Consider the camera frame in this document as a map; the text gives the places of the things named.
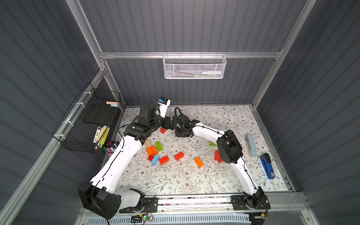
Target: black notebook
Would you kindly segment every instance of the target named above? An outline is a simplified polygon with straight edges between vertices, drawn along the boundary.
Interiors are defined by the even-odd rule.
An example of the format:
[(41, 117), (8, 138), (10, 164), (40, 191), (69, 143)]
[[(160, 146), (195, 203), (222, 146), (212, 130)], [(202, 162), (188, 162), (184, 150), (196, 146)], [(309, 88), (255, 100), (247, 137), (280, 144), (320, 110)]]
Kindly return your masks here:
[(95, 104), (87, 112), (84, 118), (84, 122), (100, 125), (109, 125), (112, 117), (116, 112), (116, 109), (117, 107), (112, 107), (110, 105)]

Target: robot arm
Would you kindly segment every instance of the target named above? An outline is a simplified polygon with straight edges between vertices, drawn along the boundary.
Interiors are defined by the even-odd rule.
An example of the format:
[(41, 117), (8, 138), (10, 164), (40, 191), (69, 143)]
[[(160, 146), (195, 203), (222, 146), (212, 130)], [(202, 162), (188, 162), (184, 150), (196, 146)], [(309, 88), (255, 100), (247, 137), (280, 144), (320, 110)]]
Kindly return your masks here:
[[(198, 120), (190, 121), (178, 107), (175, 108), (175, 116), (171, 120), (170, 117), (165, 116), (169, 105), (170, 100), (161, 97), (156, 104), (147, 103), (140, 107), (137, 122), (127, 126), (124, 137), (108, 162), (90, 183), (82, 182), (79, 186), (78, 192), (84, 208), (106, 219), (111, 219), (119, 209), (144, 207), (144, 193), (135, 189), (116, 193), (115, 189), (133, 155), (159, 127), (175, 129), (176, 137), (198, 135), (216, 142), (221, 159), (230, 164), (243, 186), (247, 206), (253, 209), (259, 207), (261, 199), (266, 196), (249, 173), (242, 158), (241, 145), (235, 134), (231, 130), (219, 131), (205, 126)], [(179, 116), (176, 114), (177, 109), (180, 111)]]

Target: light blue block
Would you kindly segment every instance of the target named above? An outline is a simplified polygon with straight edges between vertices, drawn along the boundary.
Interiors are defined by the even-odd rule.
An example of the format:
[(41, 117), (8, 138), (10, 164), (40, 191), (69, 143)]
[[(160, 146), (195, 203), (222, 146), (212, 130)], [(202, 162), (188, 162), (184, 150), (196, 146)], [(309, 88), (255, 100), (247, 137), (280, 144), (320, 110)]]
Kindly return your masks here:
[(251, 157), (256, 157), (257, 151), (256, 151), (254, 137), (252, 136), (252, 134), (246, 134), (245, 138), (247, 140), (247, 147), (249, 148), (249, 151), (251, 152)]
[(160, 157), (159, 157), (158, 155), (155, 155), (154, 158), (153, 158), (153, 160), (151, 160), (151, 164), (152, 164), (152, 165), (156, 165), (157, 162), (159, 161), (159, 159), (160, 159)]

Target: gray corrugated wall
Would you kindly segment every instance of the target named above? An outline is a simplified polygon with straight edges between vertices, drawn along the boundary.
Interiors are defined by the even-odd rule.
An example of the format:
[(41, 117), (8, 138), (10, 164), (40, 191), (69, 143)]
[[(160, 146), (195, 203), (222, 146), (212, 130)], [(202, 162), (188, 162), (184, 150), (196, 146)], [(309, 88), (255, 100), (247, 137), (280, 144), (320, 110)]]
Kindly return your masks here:
[(278, 51), (304, 0), (81, 0), (102, 51)]
[(228, 59), (223, 79), (170, 80), (161, 59), (108, 59), (126, 105), (252, 103), (273, 59)]
[[(278, 51), (304, 0), (81, 0), (102, 51)], [(272, 59), (228, 59), (220, 80), (167, 80), (157, 59), (107, 60), (126, 105), (252, 103)]]
[(318, 0), (258, 111), (321, 224), (360, 209), (360, 1)]
[[(65, 1), (1, 1), (0, 18), (2, 208), (98, 66)], [(69, 208), (77, 203), (78, 210), (76, 191), (66, 186), (88, 179), (101, 162), (64, 151), (59, 150), (36, 186), (42, 194), (31, 194), (19, 217), (41, 218), (50, 204), (61, 201)], [(30, 202), (36, 204), (29, 208)]]

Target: table surface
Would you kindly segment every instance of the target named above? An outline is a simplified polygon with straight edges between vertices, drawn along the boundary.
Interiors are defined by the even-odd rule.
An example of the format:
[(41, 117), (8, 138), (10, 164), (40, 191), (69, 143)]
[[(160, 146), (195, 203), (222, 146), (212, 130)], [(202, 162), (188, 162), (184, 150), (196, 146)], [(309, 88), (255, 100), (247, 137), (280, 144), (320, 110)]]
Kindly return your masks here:
[[(232, 130), (241, 146), (243, 157), (248, 169), (256, 182), (265, 192), (288, 190), (279, 172), (276, 162), (272, 158), (269, 148), (255, 121), (248, 105), (234, 106), (186, 106), (179, 107), (183, 114), (190, 120), (196, 119), (203, 124), (218, 130)], [(169, 107), (167, 116), (174, 114), (174, 107)], [(126, 108), (121, 125), (131, 123), (139, 115), (140, 108)], [(251, 133), (254, 136), (258, 155), (249, 157), (244, 142), (244, 135)], [(192, 138), (177, 138), (172, 130), (165, 134), (160, 129), (149, 137), (151, 144), (160, 141), (163, 151), (159, 152), (160, 158), (168, 156), (170, 161), (164, 165), (155, 166), (148, 161), (148, 153), (144, 144), (140, 150), (134, 152), (134, 157), (126, 167), (119, 179), (117, 190), (135, 188), (146, 195), (168, 194), (207, 194), (207, 193), (235, 193), (242, 192), (243, 188), (235, 172), (229, 164), (219, 163), (214, 160), (217, 146), (210, 146), (210, 141), (194, 136)], [(184, 157), (176, 161), (174, 156), (179, 152)], [(269, 180), (265, 174), (259, 156), (269, 153), (272, 160), (275, 179)], [(194, 159), (200, 157), (204, 166), (198, 168)]]

